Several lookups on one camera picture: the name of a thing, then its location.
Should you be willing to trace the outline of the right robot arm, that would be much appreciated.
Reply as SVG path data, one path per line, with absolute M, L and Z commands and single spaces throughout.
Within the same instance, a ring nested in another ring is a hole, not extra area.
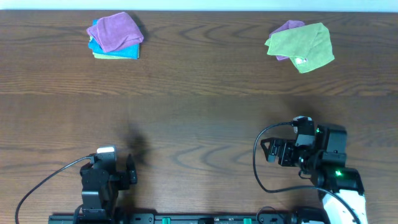
M 358 170 L 346 167 L 344 127 L 315 125 L 307 118 L 289 121 L 294 139 L 257 136 L 254 145 L 261 146 L 266 161 L 277 161 L 282 167 L 298 167 L 301 179 L 310 185 L 274 190 L 316 190 L 321 209 L 300 207 L 283 218 L 284 223 L 367 223 L 364 186 Z

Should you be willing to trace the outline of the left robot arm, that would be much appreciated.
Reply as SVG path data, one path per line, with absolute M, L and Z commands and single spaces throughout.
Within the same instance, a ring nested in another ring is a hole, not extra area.
M 129 155 L 126 169 L 118 171 L 114 152 L 90 154 L 88 158 L 89 163 L 80 169 L 84 219 L 111 221 L 114 219 L 119 192 L 137 183 L 135 163 Z

